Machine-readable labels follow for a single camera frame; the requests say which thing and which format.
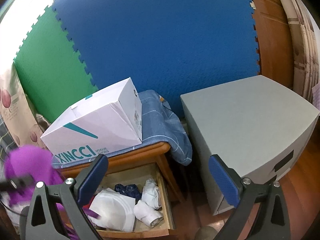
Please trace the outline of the white XINCCI shoe box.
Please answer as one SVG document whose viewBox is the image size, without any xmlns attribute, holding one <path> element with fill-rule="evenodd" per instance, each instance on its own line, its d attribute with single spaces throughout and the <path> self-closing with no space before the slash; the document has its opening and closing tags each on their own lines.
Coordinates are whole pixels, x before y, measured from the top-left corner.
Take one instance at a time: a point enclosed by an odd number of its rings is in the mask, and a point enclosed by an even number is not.
<svg viewBox="0 0 320 240">
<path fill-rule="evenodd" d="M 131 78 L 69 106 L 41 139 L 61 165 L 140 145 L 142 103 Z"/>
</svg>

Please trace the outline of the navy patterned underwear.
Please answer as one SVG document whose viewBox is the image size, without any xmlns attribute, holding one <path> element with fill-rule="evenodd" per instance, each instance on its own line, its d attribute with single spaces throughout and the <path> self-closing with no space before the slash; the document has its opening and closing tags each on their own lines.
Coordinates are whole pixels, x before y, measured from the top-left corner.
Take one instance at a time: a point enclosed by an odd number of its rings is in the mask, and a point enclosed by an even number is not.
<svg viewBox="0 0 320 240">
<path fill-rule="evenodd" d="M 116 184 L 114 186 L 114 190 L 124 196 L 135 198 L 136 201 L 139 201 L 142 198 L 142 193 L 136 184 Z"/>
</svg>

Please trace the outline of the wooden door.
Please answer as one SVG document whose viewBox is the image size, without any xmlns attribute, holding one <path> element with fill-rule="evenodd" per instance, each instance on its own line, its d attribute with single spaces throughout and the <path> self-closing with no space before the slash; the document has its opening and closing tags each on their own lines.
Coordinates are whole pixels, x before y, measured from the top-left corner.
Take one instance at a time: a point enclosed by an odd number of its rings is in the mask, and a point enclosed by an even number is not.
<svg viewBox="0 0 320 240">
<path fill-rule="evenodd" d="M 293 88 L 293 46 L 287 16 L 280 0 L 252 0 L 259 43 L 260 74 Z"/>
</svg>

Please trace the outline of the purple underwear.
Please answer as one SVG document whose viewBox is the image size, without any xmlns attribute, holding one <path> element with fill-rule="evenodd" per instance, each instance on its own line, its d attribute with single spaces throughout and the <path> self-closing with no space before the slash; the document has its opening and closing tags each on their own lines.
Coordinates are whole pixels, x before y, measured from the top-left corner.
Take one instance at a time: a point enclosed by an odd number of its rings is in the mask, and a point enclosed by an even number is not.
<svg viewBox="0 0 320 240">
<path fill-rule="evenodd" d="M 10 153 L 5 161 L 6 181 L 1 183 L 1 191 L 11 193 L 14 200 L 18 197 L 27 197 L 31 199 L 36 184 L 39 181 L 46 185 L 59 185 L 63 180 L 56 170 L 51 166 L 51 154 L 36 146 L 23 146 Z M 72 224 L 67 216 L 62 204 L 57 204 L 58 212 L 66 227 L 69 239 L 79 237 L 75 234 Z M 21 220 L 27 218 L 28 213 L 22 210 Z"/>
</svg>

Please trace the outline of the green foam mat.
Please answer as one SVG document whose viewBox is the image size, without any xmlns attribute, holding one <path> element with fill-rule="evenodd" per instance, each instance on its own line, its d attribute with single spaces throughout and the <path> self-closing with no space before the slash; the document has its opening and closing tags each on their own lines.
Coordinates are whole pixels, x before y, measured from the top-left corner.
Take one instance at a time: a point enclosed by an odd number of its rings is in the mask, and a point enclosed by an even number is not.
<svg viewBox="0 0 320 240">
<path fill-rule="evenodd" d="M 86 64 L 80 61 L 80 51 L 56 16 L 50 7 L 45 8 L 14 59 L 24 92 L 49 122 L 98 90 Z"/>
</svg>

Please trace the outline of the white bra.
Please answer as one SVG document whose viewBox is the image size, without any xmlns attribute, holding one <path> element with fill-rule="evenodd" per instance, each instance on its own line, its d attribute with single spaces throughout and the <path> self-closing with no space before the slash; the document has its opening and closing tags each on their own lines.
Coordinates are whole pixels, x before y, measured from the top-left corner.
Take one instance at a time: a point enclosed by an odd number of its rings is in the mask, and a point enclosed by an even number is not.
<svg viewBox="0 0 320 240">
<path fill-rule="evenodd" d="M 135 198 L 107 188 L 94 197 L 89 207 L 98 217 L 89 218 L 93 224 L 101 228 L 132 232 L 136 219 L 133 211 L 135 204 Z"/>
</svg>

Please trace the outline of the wooden drawer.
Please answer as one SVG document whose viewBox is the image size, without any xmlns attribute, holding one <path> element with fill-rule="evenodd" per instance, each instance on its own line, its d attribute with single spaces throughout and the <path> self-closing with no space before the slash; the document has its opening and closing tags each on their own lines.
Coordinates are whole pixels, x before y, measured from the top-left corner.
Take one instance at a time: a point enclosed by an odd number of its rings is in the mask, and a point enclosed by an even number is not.
<svg viewBox="0 0 320 240">
<path fill-rule="evenodd" d="M 156 164 L 105 175 L 85 211 L 103 239 L 178 238 Z"/>
</svg>

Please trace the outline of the blue foam mat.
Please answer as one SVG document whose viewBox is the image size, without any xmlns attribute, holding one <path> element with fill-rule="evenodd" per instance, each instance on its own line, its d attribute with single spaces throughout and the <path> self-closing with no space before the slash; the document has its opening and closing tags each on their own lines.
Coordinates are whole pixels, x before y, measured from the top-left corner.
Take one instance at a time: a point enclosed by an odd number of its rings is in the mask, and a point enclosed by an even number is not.
<svg viewBox="0 0 320 240">
<path fill-rule="evenodd" d="M 258 74 L 250 1 L 55 0 L 52 9 L 93 85 L 130 77 L 183 116 L 182 94 Z"/>
</svg>

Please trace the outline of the pink floral curtain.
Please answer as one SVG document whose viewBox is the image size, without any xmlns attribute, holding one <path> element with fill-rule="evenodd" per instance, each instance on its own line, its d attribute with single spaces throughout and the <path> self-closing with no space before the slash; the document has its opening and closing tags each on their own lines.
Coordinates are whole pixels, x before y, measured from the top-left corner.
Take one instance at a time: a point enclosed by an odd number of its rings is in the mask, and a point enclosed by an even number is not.
<svg viewBox="0 0 320 240">
<path fill-rule="evenodd" d="M 50 122 L 25 94 L 14 64 L 1 70 L 1 116 L 18 147 L 34 145 L 47 149 L 41 136 Z"/>
</svg>

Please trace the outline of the grey cabinet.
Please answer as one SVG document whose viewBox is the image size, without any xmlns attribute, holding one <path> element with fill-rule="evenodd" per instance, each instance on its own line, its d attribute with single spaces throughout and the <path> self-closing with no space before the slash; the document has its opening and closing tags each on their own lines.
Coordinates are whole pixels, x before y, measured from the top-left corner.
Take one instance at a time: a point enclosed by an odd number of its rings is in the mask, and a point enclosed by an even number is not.
<svg viewBox="0 0 320 240">
<path fill-rule="evenodd" d="M 262 75 L 181 95 L 212 214 L 232 208 L 208 161 L 217 154 L 239 176 L 263 184 L 283 177 L 306 147 L 319 110 Z"/>
</svg>

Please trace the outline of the blue checked cloth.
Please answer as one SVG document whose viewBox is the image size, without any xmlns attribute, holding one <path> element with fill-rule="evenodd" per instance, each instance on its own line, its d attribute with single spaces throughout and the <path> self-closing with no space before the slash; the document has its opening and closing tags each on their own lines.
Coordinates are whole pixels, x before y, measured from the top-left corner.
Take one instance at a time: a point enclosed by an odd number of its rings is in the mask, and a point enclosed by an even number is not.
<svg viewBox="0 0 320 240">
<path fill-rule="evenodd" d="M 171 111 L 170 105 L 162 101 L 160 95 L 153 90 L 146 90 L 138 95 L 142 103 L 142 143 L 105 155 L 114 157 L 162 141 L 170 145 L 175 161 L 182 165 L 189 165 L 192 159 L 191 144 L 179 118 Z M 56 161 L 54 166 L 55 168 L 71 167 L 93 159 L 67 165 L 61 165 Z"/>
</svg>

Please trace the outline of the wooden nightstand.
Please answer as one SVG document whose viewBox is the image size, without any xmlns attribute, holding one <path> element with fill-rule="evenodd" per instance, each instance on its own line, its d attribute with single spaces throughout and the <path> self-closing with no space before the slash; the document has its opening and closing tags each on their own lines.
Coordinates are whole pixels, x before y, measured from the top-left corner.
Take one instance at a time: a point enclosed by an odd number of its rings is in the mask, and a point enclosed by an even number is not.
<svg viewBox="0 0 320 240">
<path fill-rule="evenodd" d="M 107 174 L 156 163 L 163 177 L 166 179 L 172 193 L 179 202 L 184 202 L 184 196 L 176 183 L 176 179 L 169 167 L 165 154 L 171 149 L 167 142 L 155 144 L 132 150 L 130 152 L 110 157 L 108 159 Z"/>
</svg>

